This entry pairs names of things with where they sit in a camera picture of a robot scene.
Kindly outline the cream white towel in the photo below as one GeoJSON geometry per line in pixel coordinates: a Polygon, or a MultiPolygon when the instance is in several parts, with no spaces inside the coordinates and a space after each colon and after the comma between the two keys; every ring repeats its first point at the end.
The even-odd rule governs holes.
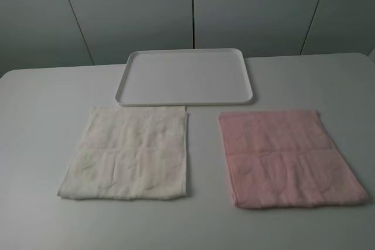
{"type": "Polygon", "coordinates": [[[74,200],[187,194],[185,107],[95,106],[57,192],[74,200]]]}

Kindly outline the pink towel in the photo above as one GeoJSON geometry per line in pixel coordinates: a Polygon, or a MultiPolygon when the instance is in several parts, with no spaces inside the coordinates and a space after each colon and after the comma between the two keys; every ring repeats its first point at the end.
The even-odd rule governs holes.
{"type": "Polygon", "coordinates": [[[219,115],[236,207],[356,205],[369,199],[315,110],[219,115]]]}

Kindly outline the white rectangular plastic tray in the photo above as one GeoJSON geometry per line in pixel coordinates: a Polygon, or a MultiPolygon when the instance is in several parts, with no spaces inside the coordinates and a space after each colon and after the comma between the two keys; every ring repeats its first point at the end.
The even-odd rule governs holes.
{"type": "Polygon", "coordinates": [[[133,52],[115,94],[121,106],[240,105],[252,98],[243,54],[233,48],[133,52]]]}

